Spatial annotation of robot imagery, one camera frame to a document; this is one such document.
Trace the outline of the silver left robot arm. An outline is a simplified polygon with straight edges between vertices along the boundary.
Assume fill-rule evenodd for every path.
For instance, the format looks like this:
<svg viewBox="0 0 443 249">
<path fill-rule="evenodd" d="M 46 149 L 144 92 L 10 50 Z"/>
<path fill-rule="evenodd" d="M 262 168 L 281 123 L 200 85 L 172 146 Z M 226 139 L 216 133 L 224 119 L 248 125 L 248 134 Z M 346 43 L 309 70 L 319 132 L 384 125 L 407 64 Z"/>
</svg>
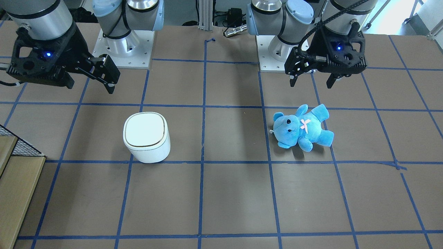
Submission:
<svg viewBox="0 0 443 249">
<path fill-rule="evenodd" d="M 367 68 L 365 37 L 361 25 L 375 0 L 252 0 L 246 25 L 250 35 L 272 35 L 270 52 L 284 62 L 285 74 L 294 86 L 311 70 L 329 73 L 336 80 Z"/>
</svg>

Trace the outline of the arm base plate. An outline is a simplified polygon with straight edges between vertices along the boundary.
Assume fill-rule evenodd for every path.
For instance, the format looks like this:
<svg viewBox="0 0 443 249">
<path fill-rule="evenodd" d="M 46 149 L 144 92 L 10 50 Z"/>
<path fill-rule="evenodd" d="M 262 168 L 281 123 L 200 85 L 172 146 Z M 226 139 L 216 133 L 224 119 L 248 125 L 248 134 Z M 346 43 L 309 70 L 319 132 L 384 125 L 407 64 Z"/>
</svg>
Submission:
<svg viewBox="0 0 443 249">
<path fill-rule="evenodd" d="M 257 54 L 259 58 L 260 72 L 262 73 L 285 73 L 285 62 L 293 47 L 279 40 L 276 35 L 257 35 Z"/>
<path fill-rule="evenodd" d="M 125 38 L 110 39 L 104 38 L 100 30 L 92 55 L 109 55 L 119 69 L 149 69 L 155 34 L 151 30 L 132 30 Z"/>
</svg>

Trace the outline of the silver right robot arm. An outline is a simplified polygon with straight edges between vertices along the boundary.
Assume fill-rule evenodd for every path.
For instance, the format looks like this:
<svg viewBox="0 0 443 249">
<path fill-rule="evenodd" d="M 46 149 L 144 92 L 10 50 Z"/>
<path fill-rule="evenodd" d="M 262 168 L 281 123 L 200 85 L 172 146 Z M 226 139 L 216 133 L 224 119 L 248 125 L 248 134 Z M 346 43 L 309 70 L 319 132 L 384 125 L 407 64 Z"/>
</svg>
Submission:
<svg viewBox="0 0 443 249">
<path fill-rule="evenodd" d="M 120 71 L 114 59 L 147 55 L 138 32 L 161 30 L 163 0 L 94 0 L 106 52 L 94 56 L 63 0 L 2 0 L 1 8 L 18 25 L 10 63 L 1 70 L 24 83 L 73 88 L 71 73 L 104 85 L 112 94 Z"/>
</svg>

